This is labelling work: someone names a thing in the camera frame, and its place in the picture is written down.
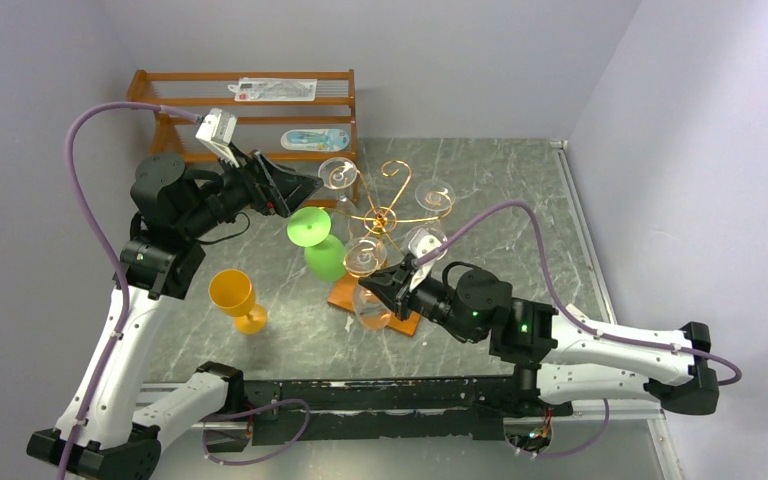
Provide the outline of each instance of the gray wall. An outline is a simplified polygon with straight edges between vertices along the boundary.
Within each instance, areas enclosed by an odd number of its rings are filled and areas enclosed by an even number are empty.
[[[768,478],[768,2],[644,1],[570,139],[619,321],[707,322],[745,372],[672,416],[690,478]]]
[[[640,0],[104,0],[140,68],[354,68],[363,136],[568,138]]]
[[[54,425],[89,362],[112,269],[85,226],[62,161],[72,120],[122,99],[135,69],[106,12],[72,0],[0,1],[0,479],[51,479],[25,456]],[[133,112],[91,120],[78,171],[121,247],[144,151]]]

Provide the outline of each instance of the gray marble surface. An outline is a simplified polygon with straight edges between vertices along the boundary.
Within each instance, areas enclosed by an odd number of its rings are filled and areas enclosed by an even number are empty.
[[[373,198],[379,203],[389,204],[401,186],[395,178],[402,178],[397,175],[384,179],[380,166],[393,159],[411,165],[413,180],[395,207],[403,219],[422,214],[414,199],[414,189],[428,178],[442,179],[455,191],[454,210],[443,221],[450,233],[497,203],[511,199],[529,203],[543,227],[559,294],[591,318],[601,319],[564,184],[557,162],[550,155],[548,141],[370,138],[363,139],[360,147],[361,168],[366,172]],[[315,166],[299,170],[315,172]],[[326,303],[332,284],[307,271],[303,250],[287,239],[286,220],[253,214],[251,221],[245,235],[205,247],[207,258],[193,280],[184,307],[164,320],[166,328],[157,339],[146,381],[185,381],[208,360],[235,366],[250,379],[481,375],[511,371],[509,364],[487,354],[486,341],[461,344],[427,320],[421,321],[414,337],[389,329],[369,331],[350,321],[350,315]],[[240,226],[221,226],[211,232],[211,237],[233,233]],[[401,244],[409,228],[402,225],[394,231],[397,243]],[[389,255],[391,264],[401,259],[395,248],[390,248]],[[533,231],[522,211],[505,210],[484,221],[452,246],[435,267],[436,275],[456,259],[478,264],[511,282],[517,297],[550,303]],[[216,273],[227,268],[237,268],[249,275],[258,303],[269,312],[269,323],[256,335],[238,333],[232,320],[210,303],[208,284]]]

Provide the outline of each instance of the purple cable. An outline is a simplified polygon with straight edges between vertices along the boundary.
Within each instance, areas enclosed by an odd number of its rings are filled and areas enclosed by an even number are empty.
[[[233,434],[230,434],[230,433],[227,433],[227,432],[223,432],[222,430],[216,430],[214,428],[210,428],[210,429],[205,430],[205,432],[213,432],[213,433],[215,433],[217,435],[220,435],[220,436],[223,436],[223,437],[225,437],[225,438],[227,438],[229,440],[235,440],[237,442],[242,442],[244,444],[244,446],[249,444],[249,439],[248,438],[241,437],[239,435],[233,435]]]
[[[246,418],[250,417],[252,415],[257,415],[259,413],[268,412],[270,410],[275,410],[276,408],[281,408],[285,405],[301,405],[305,408],[305,420],[302,423],[301,428],[299,428],[299,431],[296,432],[296,435],[290,439],[289,442],[284,444],[283,447],[279,448],[278,450],[275,450],[274,452],[268,453],[262,457],[255,458],[254,460],[222,460],[220,458],[217,458],[213,456],[210,452],[207,451],[207,433],[205,432],[201,436],[201,446],[204,450],[204,457],[208,460],[210,460],[213,463],[218,463],[219,465],[229,465],[229,466],[245,466],[245,465],[253,465],[255,463],[265,462],[269,460],[270,458],[276,457],[287,450],[289,450],[293,445],[296,444],[296,442],[301,438],[302,434],[304,433],[305,429],[307,428],[307,424],[310,423],[310,405],[307,404],[304,400],[300,398],[288,398],[286,400],[280,400],[275,403],[271,403],[269,405],[258,407],[252,410],[249,410],[247,412],[242,413],[232,413],[230,415],[211,415],[208,417],[208,420],[238,420],[240,418]]]
[[[75,197],[78,199],[78,206],[81,208],[81,213],[84,214],[84,218],[90,225],[95,238],[98,239],[98,243],[104,249],[104,253],[107,255],[107,259],[113,265],[113,269],[116,271],[116,279],[119,285],[122,287],[122,310],[119,312],[119,319],[116,321],[116,325],[113,327],[115,332],[122,332],[122,328],[125,326],[125,322],[128,320],[128,309],[130,307],[131,298],[128,292],[128,282],[125,278],[125,271],[122,269],[122,265],[119,263],[119,257],[110,245],[110,241],[101,231],[98,221],[90,210],[90,206],[87,203],[87,198],[84,196],[84,191],[81,189],[81,184],[78,182],[78,173],[75,170],[75,136],[78,134],[78,130],[81,126],[94,115],[117,108],[131,108],[139,110],[152,110],[154,112],[162,112],[170,115],[184,117],[191,122],[198,124],[201,118],[186,110],[167,107],[165,105],[154,105],[151,103],[140,102],[111,102],[105,103],[93,107],[84,112],[80,117],[75,119],[72,126],[69,127],[69,131],[66,133],[66,141],[63,144],[63,158],[66,161],[66,168],[69,170],[69,178],[72,181],[72,191],[75,193]],[[110,360],[110,354],[113,352],[113,347],[116,346],[116,337],[110,337],[107,344],[104,345],[104,349],[101,352],[101,356],[98,359],[95,369],[90,376],[90,381],[87,385],[87,391],[84,393],[84,398],[81,401],[81,405],[78,407],[78,415],[75,417],[76,423],[72,430],[69,432],[69,436],[66,439],[66,445],[63,447],[63,454],[60,456],[60,463],[57,465],[57,479],[63,480],[66,477],[66,469],[69,464],[69,457],[72,454],[72,447],[75,445],[75,441],[78,438],[78,433],[82,423],[87,417],[87,412],[90,409],[90,402],[92,402],[93,395],[98,389],[98,383],[101,381],[101,375],[104,373],[104,368],[107,366],[108,360]]]
[[[608,399],[603,398],[602,402],[605,404],[605,419],[602,420],[602,426],[599,427],[599,431],[596,432],[596,435],[593,435],[590,437],[586,442],[582,443],[581,445],[571,448],[569,450],[565,450],[563,452],[557,452],[557,453],[533,453],[534,457],[537,458],[564,458],[569,457],[570,455],[575,455],[576,453],[581,453],[591,446],[593,446],[594,443],[598,442],[600,438],[602,438],[602,435],[605,434],[605,430],[608,429],[608,422],[611,421],[611,407],[608,406]],[[515,450],[520,451],[521,448],[514,446],[510,442],[508,443],[511,447],[513,447]]]
[[[655,348],[659,350],[666,350],[669,352],[672,352],[674,350],[672,345],[649,342],[646,340],[635,340],[632,338],[625,338],[617,335],[611,335],[609,333],[598,333],[597,329],[585,325],[584,322],[582,322],[581,320],[576,318],[575,315],[570,313],[570,311],[567,310],[567,307],[565,307],[564,303],[561,301],[561,297],[558,295],[558,292],[555,291],[555,284],[552,282],[552,276],[549,273],[549,261],[546,258],[546,246],[543,244],[543,234],[540,231],[540,224],[537,223],[537,215],[534,213],[534,210],[532,210],[531,207],[528,206],[528,204],[520,200],[512,200],[509,202],[500,203],[495,207],[491,207],[485,210],[484,212],[479,213],[478,215],[475,216],[475,218],[473,218],[472,220],[467,222],[466,225],[461,227],[460,230],[455,232],[454,235],[450,236],[448,240],[443,242],[442,245],[428,252],[426,255],[422,256],[421,258],[417,259],[416,261],[417,266],[421,266],[430,262],[432,259],[440,255],[441,252],[445,251],[453,243],[458,241],[458,239],[463,237],[464,234],[466,234],[466,232],[470,231],[472,227],[476,226],[479,222],[489,217],[490,215],[498,212],[499,210],[502,210],[508,207],[519,207],[525,210],[525,213],[527,213],[529,218],[531,218],[531,226],[534,228],[534,236],[537,240],[537,252],[540,256],[540,268],[543,270],[543,280],[546,282],[546,288],[549,290],[549,295],[552,297],[552,300],[555,302],[555,305],[557,305],[558,310],[560,310],[561,313],[563,313],[564,316],[567,317],[569,321],[573,323],[573,325],[587,332],[589,335],[593,335],[595,337],[601,337],[601,338],[604,338],[605,340],[610,340],[612,342],[624,343],[626,345],[634,345],[637,347]],[[712,353],[705,352],[703,350],[699,350],[696,348],[681,347],[678,349],[678,351],[682,353],[689,353],[697,357],[702,357],[707,360],[713,360],[719,364],[725,365],[726,367],[730,368],[734,372],[734,376],[731,378],[727,378],[725,380],[720,380],[718,382],[719,385],[731,385],[733,383],[737,383],[743,377],[743,372],[741,372],[740,368],[738,368],[737,365],[735,365],[729,360],[726,360],[723,357],[720,357],[718,355],[714,355]]]

